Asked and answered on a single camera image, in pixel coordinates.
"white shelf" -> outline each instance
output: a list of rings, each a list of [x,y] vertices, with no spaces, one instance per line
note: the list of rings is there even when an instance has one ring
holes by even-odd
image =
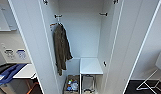
[[[80,74],[103,74],[97,58],[81,58]]]
[[[36,71],[32,64],[24,66],[13,78],[35,78]]]

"storage box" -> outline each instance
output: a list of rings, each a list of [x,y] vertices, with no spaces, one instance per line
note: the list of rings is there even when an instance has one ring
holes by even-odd
[[[73,76],[73,75],[68,75],[68,77],[67,77],[67,79],[66,79],[66,81],[65,81],[65,85],[64,85],[64,89],[63,89],[63,94],[79,94],[79,86],[80,86],[80,82],[79,82],[79,75],[75,75],[75,76]],[[74,80],[77,80],[77,82],[78,82],[78,90],[76,90],[76,91],[67,91],[67,84],[68,84],[68,81],[70,80],[70,79],[74,79]]]

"hanging rod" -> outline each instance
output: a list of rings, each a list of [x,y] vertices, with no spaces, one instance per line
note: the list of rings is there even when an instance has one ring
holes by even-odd
[[[54,15],[54,17],[55,17],[55,18],[57,18],[57,17],[62,17],[62,15]]]
[[[99,13],[100,15],[105,15],[105,16],[107,16],[107,13]]]

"jacket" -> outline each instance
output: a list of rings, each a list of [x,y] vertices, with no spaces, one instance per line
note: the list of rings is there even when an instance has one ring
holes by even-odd
[[[66,30],[63,25],[58,24],[56,27],[54,34],[54,48],[55,48],[55,56],[56,56],[56,65],[58,69],[58,73],[61,76],[62,70],[66,70],[66,60],[72,59],[72,55],[70,52],[69,42],[66,36]]]

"white cabinet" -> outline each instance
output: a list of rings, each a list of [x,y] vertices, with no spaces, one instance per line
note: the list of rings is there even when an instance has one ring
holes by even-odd
[[[17,26],[10,7],[0,4],[0,31],[16,30]]]
[[[49,28],[57,22],[55,14],[62,15],[73,57],[98,58],[103,70],[96,79],[99,94],[124,93],[158,0],[119,0],[115,5],[112,0],[26,1],[9,0],[45,94],[61,94],[65,81],[57,74]]]

